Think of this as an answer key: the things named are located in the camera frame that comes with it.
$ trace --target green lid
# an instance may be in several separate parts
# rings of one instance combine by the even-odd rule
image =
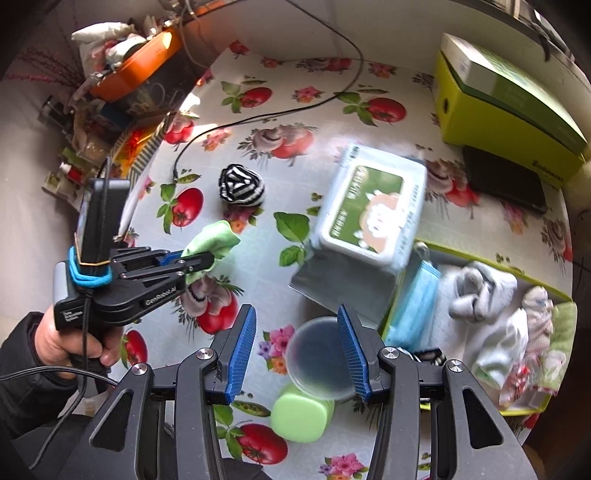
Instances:
[[[271,428],[285,440],[315,442],[329,425],[334,410],[333,400],[319,400],[289,384],[271,409]]]

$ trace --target blue face mask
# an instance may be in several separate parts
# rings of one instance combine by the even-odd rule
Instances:
[[[421,332],[430,324],[433,316],[440,277],[441,273],[430,261],[420,261],[414,278],[400,292],[401,297],[384,340],[386,345],[400,346],[410,352],[417,350]]]

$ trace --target open box of clothes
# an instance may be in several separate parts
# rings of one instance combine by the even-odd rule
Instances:
[[[412,323],[406,322],[409,314]],[[418,358],[461,360],[502,414],[517,416],[544,411],[558,393],[576,321],[576,305],[556,289],[484,259],[423,244],[399,278],[382,338]]]

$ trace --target rubber band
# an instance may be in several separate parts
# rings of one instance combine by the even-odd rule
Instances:
[[[107,272],[101,277],[94,277],[92,275],[83,275],[78,270],[78,263],[76,261],[76,249],[70,248],[68,257],[68,266],[70,268],[70,275],[72,281],[79,287],[84,288],[98,288],[108,285],[113,280],[111,268],[107,267]]]

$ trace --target floral tablecloth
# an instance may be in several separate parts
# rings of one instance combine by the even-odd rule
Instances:
[[[316,109],[218,130],[178,150],[213,126],[258,113],[311,105],[339,92],[358,62],[313,59],[281,62],[234,42],[199,80],[140,180],[141,200],[127,240],[152,248],[183,249],[201,229],[226,219],[241,243],[195,284],[193,301],[180,300],[146,315],[126,334],[127,366],[180,362],[228,328],[241,303],[258,318],[244,392],[218,407],[225,456],[259,462],[274,479],[363,479],[376,434],[376,410],[350,400],[336,407],[322,438],[285,442],[269,425],[269,411],[288,382],[283,354],[294,330],[327,312],[288,287],[303,261],[323,193],[351,142],[427,161],[426,202],[418,236],[523,270],[570,294],[571,244],[562,193],[546,187],[550,211],[542,218],[481,196],[467,186],[460,150],[442,143],[430,75],[367,62],[356,85]],[[266,185],[260,207],[228,207],[218,195],[222,168],[242,163]],[[119,364],[114,376],[123,376]],[[421,425],[417,478],[428,476],[430,426]]]

